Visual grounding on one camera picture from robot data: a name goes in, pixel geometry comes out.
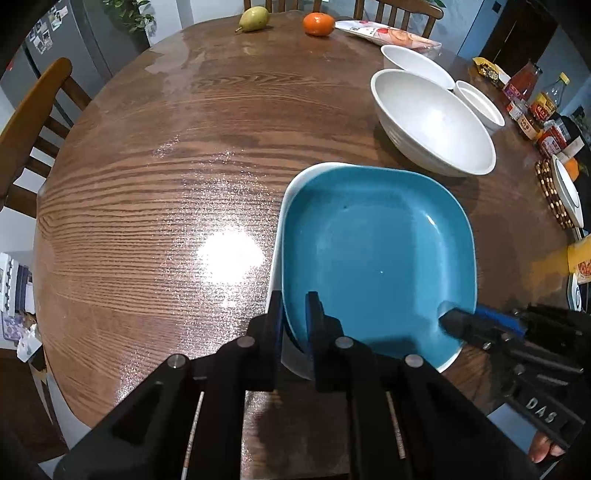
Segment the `white plate rim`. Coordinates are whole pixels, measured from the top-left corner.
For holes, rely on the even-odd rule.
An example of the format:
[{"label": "white plate rim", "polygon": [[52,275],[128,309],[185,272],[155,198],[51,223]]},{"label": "white plate rim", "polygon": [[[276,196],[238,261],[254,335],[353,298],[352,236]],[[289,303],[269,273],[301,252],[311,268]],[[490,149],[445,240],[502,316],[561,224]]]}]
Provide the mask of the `white plate rim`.
[{"label": "white plate rim", "polygon": [[554,186],[556,187],[558,197],[560,198],[560,200],[562,200],[563,205],[569,211],[569,214],[572,215],[572,217],[574,217],[574,221],[577,223],[577,225],[575,225],[575,226],[577,226],[579,228],[583,228],[583,225],[584,225],[583,211],[581,210],[581,207],[580,207],[579,193],[577,192],[577,190],[575,188],[574,191],[576,192],[577,199],[579,201],[579,204],[577,205],[574,202],[574,199],[571,197],[570,193],[568,192],[566,184],[563,180],[564,173],[566,173],[566,175],[568,176],[568,172],[564,168],[564,165],[562,165],[562,163],[560,162],[560,160],[558,159],[558,157],[556,155],[552,155],[552,162],[553,162],[553,168],[551,168],[552,178],[554,180]]}]

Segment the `wooden trivet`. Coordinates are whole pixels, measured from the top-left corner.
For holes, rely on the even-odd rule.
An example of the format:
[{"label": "wooden trivet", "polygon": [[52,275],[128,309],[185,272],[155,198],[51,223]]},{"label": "wooden trivet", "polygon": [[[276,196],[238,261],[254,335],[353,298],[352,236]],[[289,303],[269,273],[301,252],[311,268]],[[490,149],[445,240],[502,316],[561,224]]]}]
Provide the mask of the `wooden trivet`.
[{"label": "wooden trivet", "polygon": [[549,163],[546,160],[539,161],[535,164],[535,172],[540,182],[542,192],[544,193],[544,197],[546,198],[546,201],[548,201],[550,210],[558,224],[563,229],[574,228],[573,222],[564,208],[562,200],[560,200],[556,187],[554,186]]}]

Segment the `large white bowl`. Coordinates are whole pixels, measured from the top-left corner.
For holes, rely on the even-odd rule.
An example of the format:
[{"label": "large white bowl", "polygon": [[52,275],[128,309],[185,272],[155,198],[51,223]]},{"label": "large white bowl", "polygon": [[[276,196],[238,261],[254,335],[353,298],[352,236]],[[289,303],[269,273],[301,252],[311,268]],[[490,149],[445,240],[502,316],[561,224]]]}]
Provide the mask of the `large white bowl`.
[{"label": "large white bowl", "polygon": [[495,146],[476,115],[431,80],[404,70],[380,70],[371,92],[382,127],[418,166],[451,177],[486,175]]}]

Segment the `mandarin orange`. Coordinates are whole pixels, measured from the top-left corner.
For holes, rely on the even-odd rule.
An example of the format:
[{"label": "mandarin orange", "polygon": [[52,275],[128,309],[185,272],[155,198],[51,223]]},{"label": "mandarin orange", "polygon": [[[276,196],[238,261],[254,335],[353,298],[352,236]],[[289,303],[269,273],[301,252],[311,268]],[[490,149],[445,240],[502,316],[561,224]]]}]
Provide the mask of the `mandarin orange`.
[{"label": "mandarin orange", "polygon": [[308,35],[326,37],[335,29],[335,19],[327,14],[311,13],[304,17],[302,25]]}]

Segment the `white bowl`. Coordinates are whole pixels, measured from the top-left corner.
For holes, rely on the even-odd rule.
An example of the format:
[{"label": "white bowl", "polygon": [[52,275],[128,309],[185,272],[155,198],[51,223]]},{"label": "white bowl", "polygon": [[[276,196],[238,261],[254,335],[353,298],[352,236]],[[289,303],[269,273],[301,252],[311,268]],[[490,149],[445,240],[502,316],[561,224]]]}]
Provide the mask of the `white bowl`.
[{"label": "white bowl", "polygon": [[404,70],[375,73],[371,92],[390,140],[418,166],[451,177],[495,168],[490,135],[452,92]]},{"label": "white bowl", "polygon": [[385,69],[401,69],[416,73],[421,77],[432,80],[447,90],[453,90],[455,86],[453,78],[448,72],[437,65],[437,63],[428,59],[426,56],[409,48],[399,47],[398,45],[384,45],[381,50],[382,55],[384,55]]},{"label": "white bowl", "polygon": [[476,114],[491,135],[505,126],[503,114],[484,93],[473,85],[458,80],[453,93]]}]

